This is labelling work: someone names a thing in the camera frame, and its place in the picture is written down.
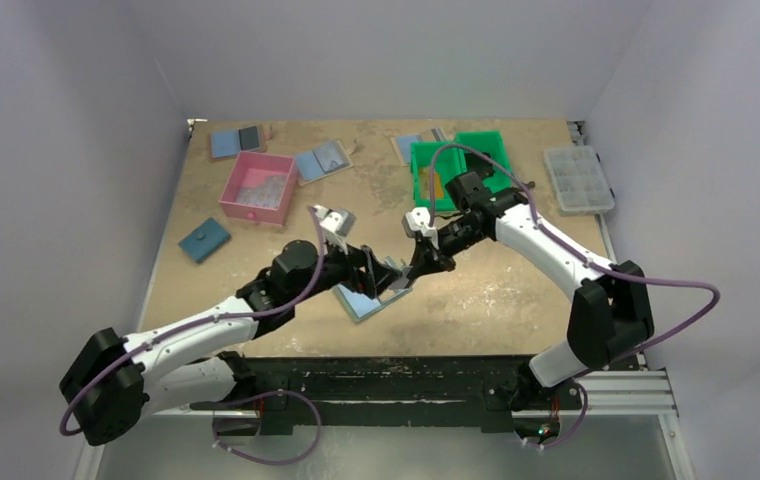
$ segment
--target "wooden board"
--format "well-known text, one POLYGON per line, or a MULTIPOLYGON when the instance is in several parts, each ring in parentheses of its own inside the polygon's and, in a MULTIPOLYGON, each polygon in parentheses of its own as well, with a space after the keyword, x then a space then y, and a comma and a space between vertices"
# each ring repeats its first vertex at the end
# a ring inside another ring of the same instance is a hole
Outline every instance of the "wooden board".
MULTIPOLYGON (((285 227, 230 219, 218 198, 232 162, 209 161, 209 133, 254 122, 198 123, 189 145, 143 316, 150 330, 205 310, 233 294, 267 266, 290 240, 315 241, 306 207, 315 203, 354 212, 349 236, 380 258, 409 261, 413 250, 401 218, 413 206, 412 174, 389 137, 441 127, 446 132, 500 130, 513 170, 534 180, 540 212, 558 228, 604 255, 593 217, 561 217, 544 168, 545 148, 570 145, 564 120, 290 121, 273 127, 268 153, 294 155, 335 138, 355 138, 353 168, 298 187, 285 227), (232 235, 200 265, 177 245, 214 217, 232 235)), ((251 356, 453 355, 537 353, 565 337, 569 300, 527 260, 487 241, 456 257, 455 272, 424 277, 412 293, 354 324, 333 293, 318 295, 274 333, 241 350, 251 356)))

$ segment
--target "green bin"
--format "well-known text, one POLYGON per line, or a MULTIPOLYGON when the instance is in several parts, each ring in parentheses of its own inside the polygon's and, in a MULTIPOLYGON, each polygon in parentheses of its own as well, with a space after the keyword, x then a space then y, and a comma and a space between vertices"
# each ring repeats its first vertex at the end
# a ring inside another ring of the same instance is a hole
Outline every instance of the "green bin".
MULTIPOLYGON (((501 132, 458 132, 456 143, 461 143, 489 155, 492 160, 495 160, 499 165, 512 172, 510 159, 507 157, 504 141, 501 139, 501 132)), ((465 171, 477 171, 480 174, 480 178, 483 179, 483 184, 492 193, 497 193, 512 185, 512 180, 497 168, 487 165, 486 162, 477 159, 473 154, 466 156, 462 150, 459 150, 459 152, 463 169, 465 171)))
MULTIPOLYGON (((449 143, 451 142, 416 142, 410 147, 411 161, 409 165, 412 170, 413 199, 416 207, 430 207, 430 187, 427 183, 430 160, 439 147, 449 143)), ((462 150, 458 148, 449 148, 440 153, 436 160, 436 174, 439 176, 435 183, 437 212, 456 211, 454 202, 445 192, 445 184, 465 172, 461 153, 462 150)))

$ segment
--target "pink container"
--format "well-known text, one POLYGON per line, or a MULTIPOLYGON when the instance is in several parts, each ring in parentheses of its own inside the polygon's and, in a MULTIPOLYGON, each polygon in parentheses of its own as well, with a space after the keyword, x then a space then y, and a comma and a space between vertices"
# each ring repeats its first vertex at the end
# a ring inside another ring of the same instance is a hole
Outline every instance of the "pink container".
POLYGON ((228 217, 282 226, 297 181, 294 158, 242 151, 218 204, 228 217))

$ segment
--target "white enclosure wall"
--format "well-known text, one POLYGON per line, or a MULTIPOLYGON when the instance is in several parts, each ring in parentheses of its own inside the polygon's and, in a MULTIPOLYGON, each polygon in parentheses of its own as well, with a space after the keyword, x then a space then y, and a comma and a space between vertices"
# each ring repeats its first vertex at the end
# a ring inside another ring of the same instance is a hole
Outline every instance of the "white enclosure wall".
POLYGON ((122 2, 0 0, 0 479, 73 475, 58 382, 134 328, 186 135, 122 2))
POLYGON ((650 0, 129 0, 189 117, 584 118, 650 0))
MULTIPOLYGON (((657 0, 589 116, 621 258, 717 283, 654 349, 702 479, 760 478, 760 2, 657 0)), ((654 289, 660 331, 706 294, 654 289)))

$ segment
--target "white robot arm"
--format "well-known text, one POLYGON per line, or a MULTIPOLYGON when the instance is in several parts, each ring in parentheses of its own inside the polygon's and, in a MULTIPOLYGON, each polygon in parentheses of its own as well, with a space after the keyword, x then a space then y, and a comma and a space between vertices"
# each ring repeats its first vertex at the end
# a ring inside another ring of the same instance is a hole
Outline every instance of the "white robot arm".
MULTIPOLYGON (((263 317, 257 314, 292 302, 312 283, 320 260, 322 273, 306 298, 339 284, 373 298, 387 289, 411 287, 421 276, 453 270, 454 255, 487 238, 530 260, 572 300, 572 313, 566 340, 519 366, 517 381, 507 395, 507 403, 514 410, 547 397, 584 370, 603 367, 653 335, 644 286, 619 283, 588 268, 590 262, 610 262, 545 220, 534 221, 519 191, 506 189, 492 194, 471 172, 453 179, 446 190, 461 215, 437 229, 430 225, 427 209, 407 213, 404 230, 416 246, 404 270, 379 262, 368 247, 347 244, 345 237, 354 223, 352 214, 317 206, 315 212, 327 247, 323 257, 309 242, 290 242, 256 279, 204 312, 123 338, 111 329, 93 335, 60 383, 69 403, 106 365, 140 345, 147 348, 132 355, 75 406, 74 415, 87 441, 92 445, 107 443, 141 417, 160 410, 228 398, 248 372, 239 366, 235 353, 203 357, 270 333, 294 318, 294 307, 263 317), (587 260, 579 261, 557 246, 542 233, 542 224, 585 252, 587 260), (243 317, 246 313, 259 318, 243 317), (193 327, 159 340, 166 331, 193 323, 193 327)), ((630 262, 613 268, 642 275, 630 262)))

